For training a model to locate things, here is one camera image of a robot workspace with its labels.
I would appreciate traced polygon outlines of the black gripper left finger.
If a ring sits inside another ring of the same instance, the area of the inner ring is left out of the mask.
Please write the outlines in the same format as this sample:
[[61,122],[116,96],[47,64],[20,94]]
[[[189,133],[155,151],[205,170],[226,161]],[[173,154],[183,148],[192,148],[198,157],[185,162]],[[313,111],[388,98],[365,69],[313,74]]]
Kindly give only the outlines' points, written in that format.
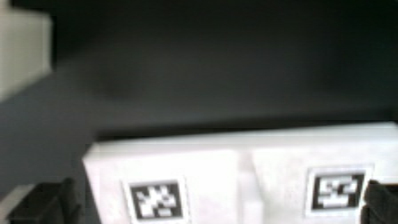
[[82,224],[72,178],[15,187],[0,199],[0,224]]

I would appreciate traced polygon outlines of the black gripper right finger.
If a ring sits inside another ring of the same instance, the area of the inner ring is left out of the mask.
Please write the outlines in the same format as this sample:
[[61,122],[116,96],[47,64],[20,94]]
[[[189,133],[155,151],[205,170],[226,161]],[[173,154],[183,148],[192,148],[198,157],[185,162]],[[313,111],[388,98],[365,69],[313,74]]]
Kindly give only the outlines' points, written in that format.
[[372,180],[365,192],[361,224],[398,224],[398,184]]

